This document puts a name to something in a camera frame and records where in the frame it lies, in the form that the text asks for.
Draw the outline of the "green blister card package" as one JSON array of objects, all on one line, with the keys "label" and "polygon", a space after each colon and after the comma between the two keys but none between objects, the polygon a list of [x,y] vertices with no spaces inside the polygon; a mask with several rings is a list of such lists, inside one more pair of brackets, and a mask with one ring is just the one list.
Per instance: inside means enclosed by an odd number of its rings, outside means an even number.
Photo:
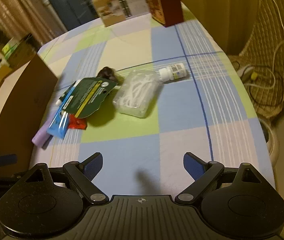
[{"label": "green blister card package", "polygon": [[116,81],[101,77],[86,77],[75,82],[66,99],[62,102],[62,110],[85,119],[96,112],[106,96],[117,86]]}]

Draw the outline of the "blue toothpaste tube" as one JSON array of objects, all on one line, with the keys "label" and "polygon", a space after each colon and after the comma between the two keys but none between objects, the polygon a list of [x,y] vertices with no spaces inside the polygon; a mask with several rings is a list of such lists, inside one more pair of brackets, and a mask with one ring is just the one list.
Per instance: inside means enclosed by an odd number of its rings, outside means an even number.
[{"label": "blue toothpaste tube", "polygon": [[64,110],[64,105],[69,101],[71,93],[74,91],[75,87],[80,83],[81,80],[75,81],[67,90],[69,90],[67,96],[63,102],[58,106],[57,112],[54,114],[53,119],[50,122],[50,126],[47,132],[53,137],[58,137],[59,139],[64,139],[68,124],[69,124],[69,113]]}]

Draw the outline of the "white pill bottle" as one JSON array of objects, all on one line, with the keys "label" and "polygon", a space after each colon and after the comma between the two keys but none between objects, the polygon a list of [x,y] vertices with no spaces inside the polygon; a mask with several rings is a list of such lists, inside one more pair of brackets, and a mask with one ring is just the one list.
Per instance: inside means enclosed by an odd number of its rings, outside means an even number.
[{"label": "white pill bottle", "polygon": [[158,70],[162,82],[175,81],[188,75],[183,63],[174,63]]}]

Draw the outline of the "dark red gift box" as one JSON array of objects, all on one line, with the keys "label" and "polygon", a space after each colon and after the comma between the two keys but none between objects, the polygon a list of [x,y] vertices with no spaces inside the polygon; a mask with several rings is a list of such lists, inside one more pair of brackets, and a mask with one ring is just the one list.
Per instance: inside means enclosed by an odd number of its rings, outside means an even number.
[{"label": "dark red gift box", "polygon": [[146,0],[152,18],[165,27],[184,21],[181,0]]}]

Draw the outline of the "checked tablecloth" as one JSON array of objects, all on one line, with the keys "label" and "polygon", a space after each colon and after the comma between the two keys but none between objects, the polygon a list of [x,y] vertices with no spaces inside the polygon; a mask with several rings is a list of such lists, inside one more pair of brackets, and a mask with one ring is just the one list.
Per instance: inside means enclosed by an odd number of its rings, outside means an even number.
[{"label": "checked tablecloth", "polygon": [[183,167],[191,152],[227,167],[251,163],[275,182],[259,120],[241,80],[226,54],[187,7],[184,22],[164,27],[149,14],[110,27],[100,19],[75,28],[43,45],[39,55],[58,77],[48,115],[76,80],[96,76],[105,66],[126,76],[181,63],[188,75],[169,82],[145,118],[117,112],[116,91],[89,116],[85,130],[70,129],[35,148],[31,164],[61,167],[103,156],[94,184],[105,194],[177,195],[192,183]]}]

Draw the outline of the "stacked cardboard boxes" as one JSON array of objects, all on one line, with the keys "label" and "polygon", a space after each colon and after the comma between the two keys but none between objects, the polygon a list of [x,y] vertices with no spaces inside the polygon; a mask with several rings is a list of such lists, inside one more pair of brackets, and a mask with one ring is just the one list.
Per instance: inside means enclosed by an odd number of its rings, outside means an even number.
[{"label": "stacked cardboard boxes", "polygon": [[36,53],[31,34],[21,40],[11,38],[0,51],[0,79],[31,61]]}]

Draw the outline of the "white power strip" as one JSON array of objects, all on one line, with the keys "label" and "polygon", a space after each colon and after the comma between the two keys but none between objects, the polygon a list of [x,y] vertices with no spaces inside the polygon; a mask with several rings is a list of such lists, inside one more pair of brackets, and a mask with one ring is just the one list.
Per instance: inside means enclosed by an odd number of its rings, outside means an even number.
[{"label": "white power strip", "polygon": [[237,75],[241,79],[242,83],[250,83],[251,81],[256,81],[258,78],[258,73],[254,70],[254,66],[246,65],[237,70]]}]

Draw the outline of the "white product carton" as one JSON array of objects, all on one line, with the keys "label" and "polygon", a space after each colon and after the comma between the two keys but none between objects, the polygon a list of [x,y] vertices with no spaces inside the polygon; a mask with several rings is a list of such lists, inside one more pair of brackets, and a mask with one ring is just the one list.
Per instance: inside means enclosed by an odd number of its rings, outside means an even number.
[{"label": "white product carton", "polygon": [[106,27],[149,13],[146,0],[92,0]]}]

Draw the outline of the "quilted tan chair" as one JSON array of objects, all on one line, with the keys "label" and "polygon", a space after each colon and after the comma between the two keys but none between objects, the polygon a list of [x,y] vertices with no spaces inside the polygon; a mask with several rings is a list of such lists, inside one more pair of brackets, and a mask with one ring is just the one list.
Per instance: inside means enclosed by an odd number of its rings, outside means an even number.
[{"label": "quilted tan chair", "polygon": [[239,55],[229,57],[235,68],[254,66],[259,74],[245,89],[257,114],[275,118],[284,107],[284,0],[259,0],[250,37]]}]

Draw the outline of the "clear box of floss picks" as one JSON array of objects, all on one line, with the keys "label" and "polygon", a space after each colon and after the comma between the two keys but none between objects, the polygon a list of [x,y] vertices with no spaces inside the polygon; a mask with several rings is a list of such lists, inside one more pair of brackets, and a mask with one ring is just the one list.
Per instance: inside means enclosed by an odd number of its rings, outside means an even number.
[{"label": "clear box of floss picks", "polygon": [[160,85],[159,74],[155,71],[133,70],[118,89],[113,105],[121,114],[145,118]]}]

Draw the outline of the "purple cleanser tube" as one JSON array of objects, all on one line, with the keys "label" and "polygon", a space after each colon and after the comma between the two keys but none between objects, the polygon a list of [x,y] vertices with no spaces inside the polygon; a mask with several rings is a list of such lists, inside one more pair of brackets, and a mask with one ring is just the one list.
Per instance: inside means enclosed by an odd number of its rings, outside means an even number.
[{"label": "purple cleanser tube", "polygon": [[47,129],[50,126],[50,122],[46,122],[41,126],[35,136],[32,138],[32,142],[37,147],[42,147],[46,141],[49,139],[50,134],[47,132]]}]

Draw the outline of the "small black cream tube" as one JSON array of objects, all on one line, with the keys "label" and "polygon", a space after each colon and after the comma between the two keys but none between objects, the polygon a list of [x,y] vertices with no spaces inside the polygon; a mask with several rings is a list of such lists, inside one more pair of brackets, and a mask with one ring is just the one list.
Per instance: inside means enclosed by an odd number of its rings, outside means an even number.
[{"label": "small black cream tube", "polygon": [[63,100],[65,99],[65,97],[67,96],[69,90],[66,90],[59,98],[58,100],[56,101],[55,105],[59,106]]}]

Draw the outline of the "red snack packet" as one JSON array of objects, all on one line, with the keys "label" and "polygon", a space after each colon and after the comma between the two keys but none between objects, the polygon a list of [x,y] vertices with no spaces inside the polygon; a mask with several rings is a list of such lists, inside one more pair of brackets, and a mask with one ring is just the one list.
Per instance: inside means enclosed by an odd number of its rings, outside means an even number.
[{"label": "red snack packet", "polygon": [[87,128],[86,119],[76,118],[73,114],[69,114],[68,129],[80,129],[85,130]]}]

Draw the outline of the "white round floor appliance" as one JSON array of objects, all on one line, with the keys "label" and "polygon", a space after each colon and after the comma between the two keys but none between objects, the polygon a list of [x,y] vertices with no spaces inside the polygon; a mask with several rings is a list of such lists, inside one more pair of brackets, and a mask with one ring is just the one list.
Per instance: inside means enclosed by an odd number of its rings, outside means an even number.
[{"label": "white round floor appliance", "polygon": [[266,146],[269,152],[272,168],[275,168],[279,158],[279,140],[276,133],[276,129],[267,119],[259,117],[259,122],[265,137]]}]

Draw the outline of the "brown cardboard storage box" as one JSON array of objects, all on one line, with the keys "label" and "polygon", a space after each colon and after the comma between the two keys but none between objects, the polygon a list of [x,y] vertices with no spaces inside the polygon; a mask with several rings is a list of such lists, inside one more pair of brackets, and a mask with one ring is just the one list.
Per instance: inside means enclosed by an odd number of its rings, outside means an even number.
[{"label": "brown cardboard storage box", "polygon": [[57,81],[51,69],[35,55],[0,82],[0,156],[17,156],[16,163],[0,167],[0,177],[10,177],[29,168],[32,138]]}]

